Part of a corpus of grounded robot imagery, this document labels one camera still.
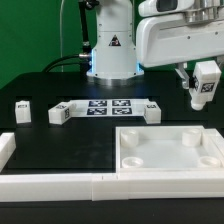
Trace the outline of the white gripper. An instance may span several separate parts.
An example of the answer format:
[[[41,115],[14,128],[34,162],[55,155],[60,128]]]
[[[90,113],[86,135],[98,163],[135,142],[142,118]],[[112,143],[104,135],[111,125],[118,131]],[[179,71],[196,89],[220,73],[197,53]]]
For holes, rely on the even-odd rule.
[[[224,55],[224,0],[144,0],[136,31],[138,62],[176,64],[182,87],[191,81],[182,62]]]

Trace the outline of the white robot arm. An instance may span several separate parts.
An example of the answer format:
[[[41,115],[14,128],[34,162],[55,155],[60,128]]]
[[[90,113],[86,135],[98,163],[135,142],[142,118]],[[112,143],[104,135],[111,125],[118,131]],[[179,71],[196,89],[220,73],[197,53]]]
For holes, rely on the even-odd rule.
[[[106,85],[174,64],[189,89],[188,61],[224,55],[224,0],[144,0],[133,25],[131,0],[78,0],[90,80]]]

